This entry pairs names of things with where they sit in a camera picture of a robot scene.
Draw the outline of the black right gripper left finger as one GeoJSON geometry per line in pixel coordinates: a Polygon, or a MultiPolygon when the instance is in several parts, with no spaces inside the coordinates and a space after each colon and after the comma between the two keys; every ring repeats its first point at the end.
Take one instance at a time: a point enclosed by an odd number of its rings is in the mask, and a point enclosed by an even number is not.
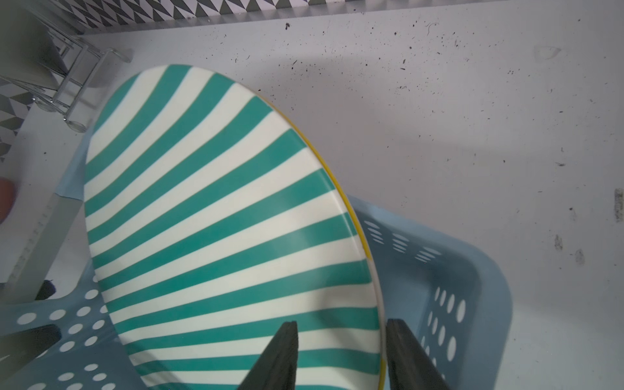
{"type": "Polygon", "coordinates": [[[297,323],[284,322],[237,389],[293,390],[297,360],[297,323]]]}

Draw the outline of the green striped plate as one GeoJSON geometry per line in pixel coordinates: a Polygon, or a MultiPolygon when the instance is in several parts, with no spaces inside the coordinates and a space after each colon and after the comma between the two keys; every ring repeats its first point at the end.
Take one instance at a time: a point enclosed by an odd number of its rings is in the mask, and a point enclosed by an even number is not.
{"type": "Polygon", "coordinates": [[[245,86],[163,65],[94,126],[95,275],[149,389],[237,388],[282,324],[298,389],[380,389],[383,302],[362,225],[297,128],[245,86]]]}

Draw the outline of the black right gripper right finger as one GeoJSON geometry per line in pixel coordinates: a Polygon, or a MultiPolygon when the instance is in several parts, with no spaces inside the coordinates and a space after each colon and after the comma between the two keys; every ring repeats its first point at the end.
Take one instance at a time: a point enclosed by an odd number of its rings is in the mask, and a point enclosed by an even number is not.
{"type": "Polygon", "coordinates": [[[402,319],[387,322],[386,355],[391,390],[450,390],[402,319]]]}

